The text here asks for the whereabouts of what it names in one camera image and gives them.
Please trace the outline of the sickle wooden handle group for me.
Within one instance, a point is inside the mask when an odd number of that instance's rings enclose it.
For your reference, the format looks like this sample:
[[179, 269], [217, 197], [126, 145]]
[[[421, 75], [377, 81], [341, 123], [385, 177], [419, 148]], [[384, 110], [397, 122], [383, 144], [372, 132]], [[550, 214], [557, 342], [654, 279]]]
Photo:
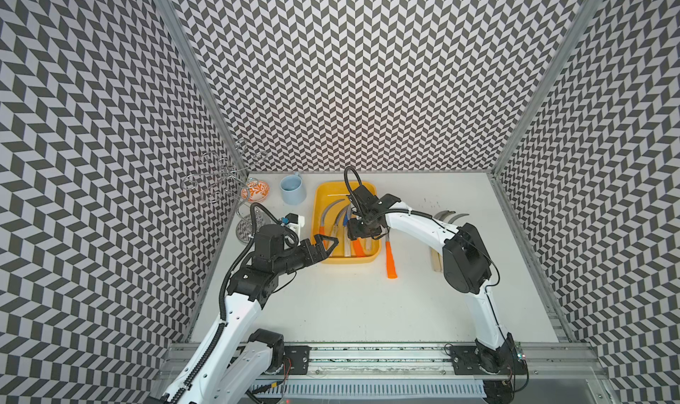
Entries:
[[[320, 225], [319, 225], [319, 233], [323, 235], [327, 235], [325, 225], [326, 225], [326, 218], [331, 211], [331, 209], [334, 209], [338, 204], [343, 204], [345, 201], [344, 200], [334, 200], [331, 204], [329, 204], [323, 211], [320, 217]], [[340, 229], [340, 224], [342, 223], [342, 216], [344, 212], [345, 206], [340, 207], [338, 213], [336, 214], [335, 221], [332, 225], [332, 228], [330, 230], [330, 235], [331, 237], [336, 237], [338, 235], [339, 229]]]

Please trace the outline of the grey sickle wooden handle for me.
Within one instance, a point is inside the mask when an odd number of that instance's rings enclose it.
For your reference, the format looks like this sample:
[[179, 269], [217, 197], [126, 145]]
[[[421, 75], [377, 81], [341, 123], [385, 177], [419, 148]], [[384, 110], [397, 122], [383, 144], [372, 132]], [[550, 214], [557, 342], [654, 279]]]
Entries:
[[346, 222], [347, 222], [347, 213], [348, 210], [350, 209], [350, 205], [347, 204], [344, 207], [340, 209], [338, 214], [336, 215], [334, 224], [333, 224], [333, 230], [332, 233], [338, 238], [338, 240], [341, 242], [342, 249], [343, 249], [343, 257], [349, 258], [352, 255], [352, 248], [350, 241], [347, 237], [347, 227], [346, 227]]

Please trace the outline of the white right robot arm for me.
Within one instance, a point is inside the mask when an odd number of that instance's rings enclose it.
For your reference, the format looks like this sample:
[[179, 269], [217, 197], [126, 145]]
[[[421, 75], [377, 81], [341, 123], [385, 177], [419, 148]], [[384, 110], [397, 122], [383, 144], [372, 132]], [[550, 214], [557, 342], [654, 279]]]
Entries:
[[463, 294], [476, 330], [477, 358], [483, 371], [495, 374], [516, 356], [512, 335], [501, 327], [492, 295], [493, 262], [478, 229], [457, 226], [414, 210], [387, 193], [379, 198], [358, 184], [345, 184], [354, 206], [348, 221], [350, 239], [374, 239], [391, 230], [418, 239], [442, 258], [442, 273], [451, 288]]

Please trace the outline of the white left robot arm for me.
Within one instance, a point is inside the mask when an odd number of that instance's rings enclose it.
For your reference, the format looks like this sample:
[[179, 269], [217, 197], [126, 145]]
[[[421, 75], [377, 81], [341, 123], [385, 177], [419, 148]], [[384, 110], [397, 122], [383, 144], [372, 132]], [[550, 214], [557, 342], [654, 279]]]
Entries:
[[339, 241], [317, 234], [299, 239], [287, 226], [262, 226], [237, 257], [219, 292], [219, 311], [209, 333], [175, 380], [148, 403], [237, 403], [265, 373], [281, 370], [283, 335], [251, 326], [279, 286], [294, 274], [328, 259]]

